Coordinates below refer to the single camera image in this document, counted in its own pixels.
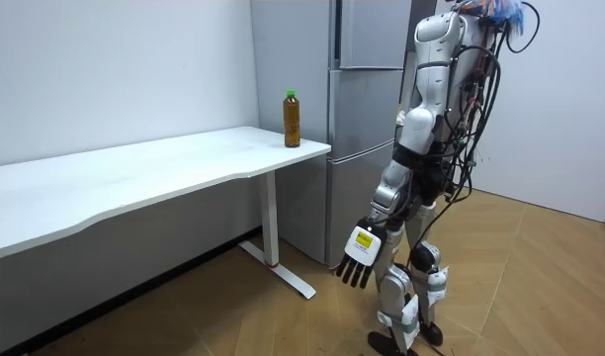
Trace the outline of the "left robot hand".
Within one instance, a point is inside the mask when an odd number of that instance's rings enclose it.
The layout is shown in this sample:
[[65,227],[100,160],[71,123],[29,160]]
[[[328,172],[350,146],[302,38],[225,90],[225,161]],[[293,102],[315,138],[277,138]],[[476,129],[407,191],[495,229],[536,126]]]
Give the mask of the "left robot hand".
[[335,275],[352,288],[365,289],[387,238],[382,221],[372,218],[358,220],[347,239]]

